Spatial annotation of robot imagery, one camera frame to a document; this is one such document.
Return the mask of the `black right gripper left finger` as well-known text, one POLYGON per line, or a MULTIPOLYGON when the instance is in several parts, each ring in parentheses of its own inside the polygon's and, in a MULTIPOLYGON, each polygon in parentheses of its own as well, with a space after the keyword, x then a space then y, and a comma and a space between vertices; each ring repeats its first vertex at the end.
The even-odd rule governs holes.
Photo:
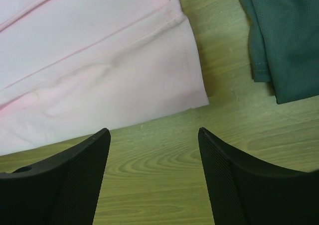
POLYGON ((111 142, 104 128, 12 173, 0 174, 2 225, 91 225, 111 142))

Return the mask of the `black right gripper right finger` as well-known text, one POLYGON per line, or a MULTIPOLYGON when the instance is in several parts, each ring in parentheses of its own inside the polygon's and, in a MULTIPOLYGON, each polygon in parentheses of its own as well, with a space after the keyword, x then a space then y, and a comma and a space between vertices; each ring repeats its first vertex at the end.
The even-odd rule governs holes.
POLYGON ((217 225, 316 225, 319 173, 280 167, 198 131, 201 161, 217 225))

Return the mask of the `pink t-shirt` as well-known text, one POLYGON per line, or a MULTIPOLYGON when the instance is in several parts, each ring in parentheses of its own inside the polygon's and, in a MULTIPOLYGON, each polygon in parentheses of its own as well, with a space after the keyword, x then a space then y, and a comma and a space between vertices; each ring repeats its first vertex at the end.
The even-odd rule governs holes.
POLYGON ((0 0, 0 153, 208 105, 179 0, 0 0))

